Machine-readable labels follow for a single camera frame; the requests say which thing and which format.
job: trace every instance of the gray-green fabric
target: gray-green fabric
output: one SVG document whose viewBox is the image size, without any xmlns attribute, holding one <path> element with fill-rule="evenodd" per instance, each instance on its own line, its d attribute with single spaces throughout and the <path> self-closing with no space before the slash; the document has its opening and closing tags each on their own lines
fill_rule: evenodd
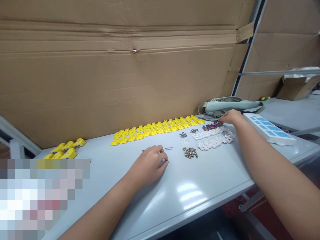
<svg viewBox="0 0 320 240">
<path fill-rule="evenodd" d="M 257 108 L 254 111 L 247 111 L 248 113 L 260 113 L 265 109 L 264 103 L 262 101 L 248 101 L 243 100 L 239 97 L 223 97 L 223 98 L 214 98 L 211 99 L 209 102 L 202 103 L 199 106 L 199 114 L 202 108 L 205 108 L 206 114 L 200 114 L 203 119 L 209 121 L 216 121 L 226 112 L 231 109 L 235 109 L 240 111 L 241 113 L 246 112 L 245 110 L 251 108 Z"/>
</svg>

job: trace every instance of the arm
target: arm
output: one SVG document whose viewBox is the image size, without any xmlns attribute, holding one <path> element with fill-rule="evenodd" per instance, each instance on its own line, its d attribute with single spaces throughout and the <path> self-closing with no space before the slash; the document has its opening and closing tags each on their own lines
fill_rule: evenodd
<svg viewBox="0 0 320 240">
<path fill-rule="evenodd" d="M 162 159 L 166 161 L 158 167 Z M 158 179 L 168 162 L 168 156 L 161 145 L 147 148 L 124 177 L 62 234 L 59 240 L 109 239 L 138 190 Z"/>
<path fill-rule="evenodd" d="M 231 123 L 248 169 L 294 239 L 320 239 L 320 190 L 273 148 L 236 110 L 221 121 Z"/>
</svg>

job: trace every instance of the forearm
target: forearm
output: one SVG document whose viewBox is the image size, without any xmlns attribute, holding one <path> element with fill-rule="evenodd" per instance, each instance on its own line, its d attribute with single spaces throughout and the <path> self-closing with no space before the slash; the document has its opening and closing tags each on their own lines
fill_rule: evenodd
<svg viewBox="0 0 320 240">
<path fill-rule="evenodd" d="M 139 187 L 126 174 L 59 240 L 109 239 L 121 215 L 138 190 Z"/>
<path fill-rule="evenodd" d="M 252 177 L 287 230 L 295 239 L 318 239 L 319 189 L 245 119 L 234 126 Z"/>
</svg>

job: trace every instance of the cardboard box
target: cardboard box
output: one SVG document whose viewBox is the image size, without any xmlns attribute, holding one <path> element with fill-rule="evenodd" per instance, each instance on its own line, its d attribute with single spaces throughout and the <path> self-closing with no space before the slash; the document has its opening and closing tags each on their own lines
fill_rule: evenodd
<svg viewBox="0 0 320 240">
<path fill-rule="evenodd" d="M 41 148 L 196 114 L 232 89 L 253 5 L 2 1 L 0 114 Z"/>
<path fill-rule="evenodd" d="M 309 79 L 306 83 L 306 77 L 302 78 L 286 78 L 282 77 L 283 86 L 277 95 L 277 98 L 286 100 L 299 100 L 306 97 L 311 90 L 320 81 L 320 76 Z"/>
</svg>

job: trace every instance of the parts organizer box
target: parts organizer box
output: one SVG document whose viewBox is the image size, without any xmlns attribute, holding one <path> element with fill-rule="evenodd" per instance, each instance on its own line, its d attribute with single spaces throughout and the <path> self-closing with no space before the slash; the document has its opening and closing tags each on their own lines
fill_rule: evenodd
<svg viewBox="0 0 320 240">
<path fill-rule="evenodd" d="M 269 143 L 275 143 L 279 146 L 292 146 L 296 142 L 296 139 L 273 125 L 268 120 L 261 117 L 259 114 L 244 113 L 243 116 L 258 130 L 258 132 Z"/>
</svg>

